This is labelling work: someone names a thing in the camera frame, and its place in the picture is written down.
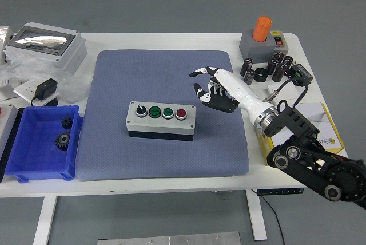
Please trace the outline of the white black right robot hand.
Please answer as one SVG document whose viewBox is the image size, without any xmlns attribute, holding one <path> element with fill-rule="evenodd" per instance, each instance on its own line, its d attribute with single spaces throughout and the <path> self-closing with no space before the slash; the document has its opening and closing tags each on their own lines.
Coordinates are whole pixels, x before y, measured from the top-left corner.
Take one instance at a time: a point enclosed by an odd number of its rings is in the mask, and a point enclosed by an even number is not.
<svg viewBox="0 0 366 245">
<path fill-rule="evenodd" d="M 195 77 L 199 74 L 212 76 L 208 91 L 203 90 L 198 83 L 194 84 L 197 97 L 209 108 L 226 113 L 232 113 L 236 108 L 240 108 L 248 112 L 253 125 L 258 125 L 276 111 L 272 104 L 259 99 L 249 85 L 232 72 L 207 66 L 195 70 L 189 76 Z"/>
</svg>

